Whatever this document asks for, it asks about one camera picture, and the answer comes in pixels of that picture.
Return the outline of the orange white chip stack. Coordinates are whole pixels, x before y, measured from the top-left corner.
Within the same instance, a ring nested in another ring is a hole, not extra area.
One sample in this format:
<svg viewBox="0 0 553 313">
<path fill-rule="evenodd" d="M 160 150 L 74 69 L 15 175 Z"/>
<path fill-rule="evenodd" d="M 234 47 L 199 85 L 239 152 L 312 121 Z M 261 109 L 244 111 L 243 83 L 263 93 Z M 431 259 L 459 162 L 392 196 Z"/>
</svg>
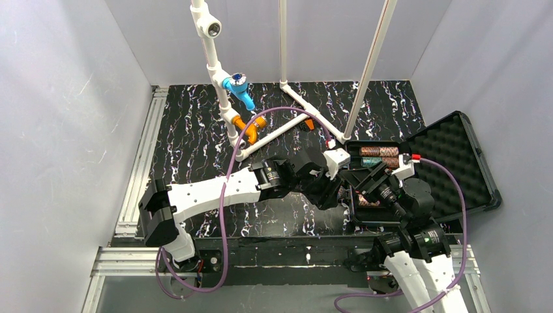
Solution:
<svg viewBox="0 0 553 313">
<path fill-rule="evenodd" d="M 365 197 L 362 195 L 358 195 L 358 201 L 357 204 L 360 207 L 377 207 L 380 205 L 379 201 L 368 201 Z"/>
</svg>

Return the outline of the red black chip stack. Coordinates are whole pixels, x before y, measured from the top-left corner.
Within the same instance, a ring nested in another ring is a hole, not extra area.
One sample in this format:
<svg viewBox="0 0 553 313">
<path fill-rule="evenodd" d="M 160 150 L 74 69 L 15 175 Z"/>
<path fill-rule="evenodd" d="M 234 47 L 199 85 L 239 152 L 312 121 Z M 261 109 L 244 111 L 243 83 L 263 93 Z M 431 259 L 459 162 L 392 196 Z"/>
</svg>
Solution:
<svg viewBox="0 0 553 313">
<path fill-rule="evenodd" d="M 399 150 L 398 147 L 379 147 L 376 154 L 378 157 L 397 157 Z"/>
<path fill-rule="evenodd" d="M 396 169 L 400 167 L 400 162 L 398 157 L 382 157 L 381 161 L 388 167 Z"/>
<path fill-rule="evenodd" d="M 380 155 L 380 149 L 378 147 L 361 147 L 359 149 L 359 155 L 362 157 L 378 157 Z"/>
</svg>

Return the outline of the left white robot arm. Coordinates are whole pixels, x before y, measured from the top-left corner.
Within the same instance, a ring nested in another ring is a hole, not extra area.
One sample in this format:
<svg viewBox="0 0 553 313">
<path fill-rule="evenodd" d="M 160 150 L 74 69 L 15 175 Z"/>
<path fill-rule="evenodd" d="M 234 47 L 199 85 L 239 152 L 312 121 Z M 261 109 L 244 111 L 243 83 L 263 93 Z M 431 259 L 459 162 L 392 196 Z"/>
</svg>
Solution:
<svg viewBox="0 0 553 313">
<path fill-rule="evenodd" d="M 343 148 L 323 153 L 307 149 L 291 158 L 266 158 L 228 177 L 170 185 L 155 179 L 138 204 L 144 243 L 164 248 L 176 261 L 186 261 L 196 255 L 196 249 L 181 223 L 193 216 L 229 205 L 279 199 L 290 192 L 302 194 L 319 210 L 334 208 L 342 185 L 338 173 L 350 160 Z"/>
</svg>

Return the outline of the green blue chip stack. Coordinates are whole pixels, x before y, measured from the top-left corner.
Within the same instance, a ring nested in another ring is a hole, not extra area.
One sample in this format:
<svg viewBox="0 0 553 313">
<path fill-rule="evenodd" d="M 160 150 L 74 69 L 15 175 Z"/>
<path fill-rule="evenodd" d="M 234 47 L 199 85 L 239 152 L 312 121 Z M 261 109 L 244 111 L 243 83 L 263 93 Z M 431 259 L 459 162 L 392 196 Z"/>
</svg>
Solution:
<svg viewBox="0 0 553 313">
<path fill-rule="evenodd" d="M 382 158 L 380 157 L 363 157 L 361 159 L 361 165 L 363 167 L 371 168 L 373 166 L 378 165 L 380 162 L 382 162 Z"/>
</svg>

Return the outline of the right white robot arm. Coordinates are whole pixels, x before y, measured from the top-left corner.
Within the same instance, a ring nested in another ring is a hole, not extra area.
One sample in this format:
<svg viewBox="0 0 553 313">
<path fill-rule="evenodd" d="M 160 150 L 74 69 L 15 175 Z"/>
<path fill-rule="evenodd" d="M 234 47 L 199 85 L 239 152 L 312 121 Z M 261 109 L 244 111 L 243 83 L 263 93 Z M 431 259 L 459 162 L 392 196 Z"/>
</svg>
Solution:
<svg viewBox="0 0 553 313">
<path fill-rule="evenodd" d="M 371 169 L 344 170 L 339 176 L 367 200 L 379 201 L 400 220 L 394 233 L 374 239 L 372 248 L 351 254 L 351 269 L 382 266 L 392 274 L 412 312 L 467 312 L 442 227 L 432 218 L 430 185 L 416 177 L 399 179 L 380 163 Z"/>
</svg>

